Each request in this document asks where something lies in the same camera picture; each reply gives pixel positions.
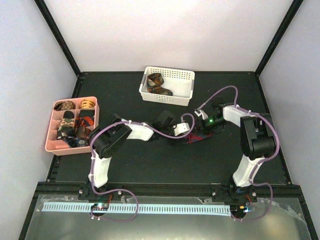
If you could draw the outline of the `red navy striped tie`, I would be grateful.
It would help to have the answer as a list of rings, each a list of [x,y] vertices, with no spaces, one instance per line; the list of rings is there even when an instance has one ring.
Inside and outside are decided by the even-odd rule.
[[[205,134],[202,132],[190,133],[181,140],[181,143],[183,145],[193,144],[193,143],[205,140],[207,138],[210,138],[212,135],[213,135],[212,133]]]

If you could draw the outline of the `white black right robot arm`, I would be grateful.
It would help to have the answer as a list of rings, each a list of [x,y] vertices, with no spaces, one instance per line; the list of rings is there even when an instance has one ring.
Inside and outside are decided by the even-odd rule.
[[[219,104],[213,107],[212,116],[197,108],[194,113],[203,132],[212,132],[214,128],[230,122],[240,128],[240,148],[243,153],[237,170],[233,173],[227,189],[228,198],[240,201],[245,195],[244,187],[252,185],[261,165],[274,158],[279,150],[279,137],[273,126],[271,115],[246,110],[239,105]]]

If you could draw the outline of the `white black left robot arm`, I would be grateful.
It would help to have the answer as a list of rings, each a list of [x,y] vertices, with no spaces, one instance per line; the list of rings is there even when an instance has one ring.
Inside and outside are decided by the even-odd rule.
[[[108,192],[108,171],[113,155],[127,140],[151,142],[165,137],[180,140],[192,133],[196,125],[195,117],[185,113],[180,122],[169,111],[163,111],[158,118],[150,122],[136,122],[110,113],[89,134],[91,149],[91,167],[88,175],[92,185],[89,193],[97,200],[103,199]]]

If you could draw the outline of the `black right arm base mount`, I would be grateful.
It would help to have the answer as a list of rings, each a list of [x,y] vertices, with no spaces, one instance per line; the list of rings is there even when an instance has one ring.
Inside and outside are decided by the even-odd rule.
[[[253,195],[254,187],[238,187],[232,184],[213,184],[211,186],[211,197],[216,202],[224,203],[249,203],[257,202],[257,197]]]

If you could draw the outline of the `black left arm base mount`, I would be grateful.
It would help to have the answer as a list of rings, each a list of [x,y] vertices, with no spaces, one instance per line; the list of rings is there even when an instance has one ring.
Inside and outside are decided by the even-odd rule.
[[[107,183],[101,187],[94,187],[93,191],[90,182],[82,184],[78,192],[78,200],[89,201],[89,202],[107,202],[109,199],[118,201],[123,195],[122,185],[117,183]]]

